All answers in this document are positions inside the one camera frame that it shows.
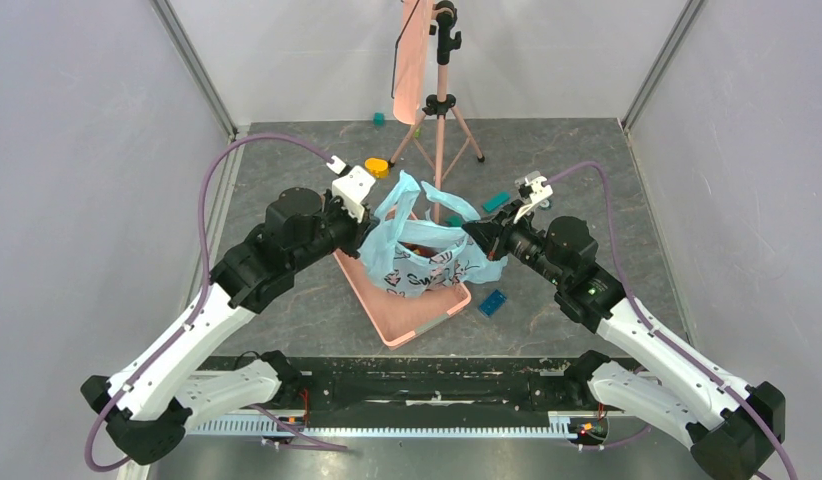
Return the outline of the light blue plastic bag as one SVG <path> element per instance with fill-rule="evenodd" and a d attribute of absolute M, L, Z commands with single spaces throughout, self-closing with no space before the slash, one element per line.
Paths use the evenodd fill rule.
<path fill-rule="evenodd" d="M 375 210 L 378 225 L 359 248 L 360 261 L 376 287 L 404 298 L 462 282 L 497 282 L 508 260 L 490 260 L 460 227 L 414 219 L 418 197 L 444 206 L 466 222 L 481 218 L 463 198 L 443 192 L 401 172 L 385 200 Z"/>

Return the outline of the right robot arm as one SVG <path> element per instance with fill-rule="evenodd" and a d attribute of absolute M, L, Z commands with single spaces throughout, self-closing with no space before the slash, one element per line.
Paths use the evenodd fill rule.
<path fill-rule="evenodd" d="M 463 230 L 492 260 L 512 256 L 556 288 L 573 322 L 629 354 L 643 378 L 595 351 L 573 364 L 564 382 L 578 408 L 618 408 L 673 437 L 713 479 L 749 479 L 783 450 L 786 401 L 769 382 L 757 386 L 707 359 L 667 329 L 596 261 L 587 223 L 560 216 L 545 230 L 511 203 Z"/>

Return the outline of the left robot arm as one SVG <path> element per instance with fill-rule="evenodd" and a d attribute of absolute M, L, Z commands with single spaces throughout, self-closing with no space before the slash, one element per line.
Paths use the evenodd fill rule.
<path fill-rule="evenodd" d="M 152 464 L 195 427 L 233 410 L 287 408 L 301 396 L 301 373 L 280 351 L 204 382 L 190 376 L 217 347 L 276 298 L 297 273 L 341 250 L 356 255 L 375 221 L 368 187 L 320 194 L 290 188 L 262 223 L 222 256 L 174 323 L 136 360 L 109 377 L 93 375 L 81 394 L 127 460 Z"/>

